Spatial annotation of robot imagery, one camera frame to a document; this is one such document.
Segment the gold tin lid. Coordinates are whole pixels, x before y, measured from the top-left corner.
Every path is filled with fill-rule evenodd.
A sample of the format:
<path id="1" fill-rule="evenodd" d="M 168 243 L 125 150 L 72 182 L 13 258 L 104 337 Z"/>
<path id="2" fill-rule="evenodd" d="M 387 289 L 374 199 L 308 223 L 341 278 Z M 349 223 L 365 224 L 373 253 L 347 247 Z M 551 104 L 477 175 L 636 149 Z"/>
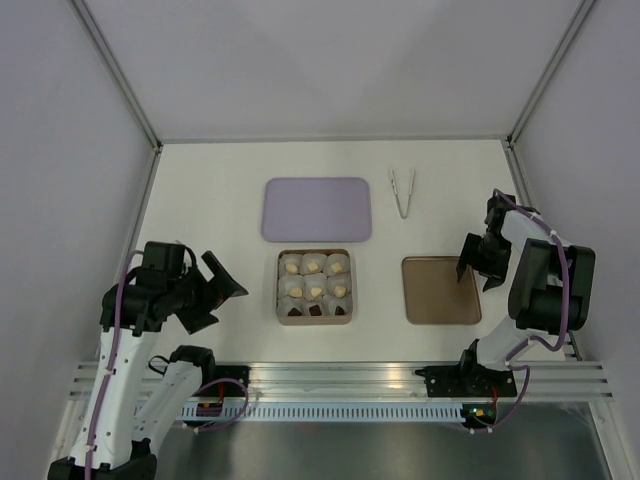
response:
<path id="1" fill-rule="evenodd" d="M 474 275 L 458 278 L 456 256 L 409 256 L 401 262 L 405 315 L 418 326 L 470 326 L 482 319 Z"/>

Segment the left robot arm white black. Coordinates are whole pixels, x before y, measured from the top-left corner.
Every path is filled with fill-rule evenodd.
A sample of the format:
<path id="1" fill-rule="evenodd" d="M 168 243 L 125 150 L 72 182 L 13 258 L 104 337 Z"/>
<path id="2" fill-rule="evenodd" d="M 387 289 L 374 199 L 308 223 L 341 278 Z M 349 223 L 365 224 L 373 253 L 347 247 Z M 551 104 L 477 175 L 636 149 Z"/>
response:
<path id="1" fill-rule="evenodd" d="M 53 461 L 50 479 L 152 479 L 158 453 L 185 403 L 217 385 L 214 353 L 182 345 L 169 357 L 161 381 L 138 403 L 151 352 L 164 323 L 176 317 L 187 333 L 215 323 L 225 301 L 247 295 L 207 251 L 149 241 L 127 258 L 119 281 L 102 299 L 100 351 L 85 418 L 70 453 Z"/>

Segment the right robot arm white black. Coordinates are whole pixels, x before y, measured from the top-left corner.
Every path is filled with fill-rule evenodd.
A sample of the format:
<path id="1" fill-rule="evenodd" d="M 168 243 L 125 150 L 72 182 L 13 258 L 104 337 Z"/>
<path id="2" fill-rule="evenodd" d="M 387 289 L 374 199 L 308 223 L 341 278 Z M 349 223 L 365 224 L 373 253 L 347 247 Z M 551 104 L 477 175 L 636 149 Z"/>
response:
<path id="1" fill-rule="evenodd" d="M 464 241 L 456 279 L 472 270 L 485 279 L 484 291 L 507 279 L 512 253 L 518 263 L 505 318 L 463 351 L 456 367 L 459 388 L 469 395 L 496 389 L 514 363 L 536 345 L 556 352 L 567 334 L 586 323 L 595 271 L 595 252 L 560 237 L 541 214 L 496 189 L 487 201 L 482 235 Z"/>

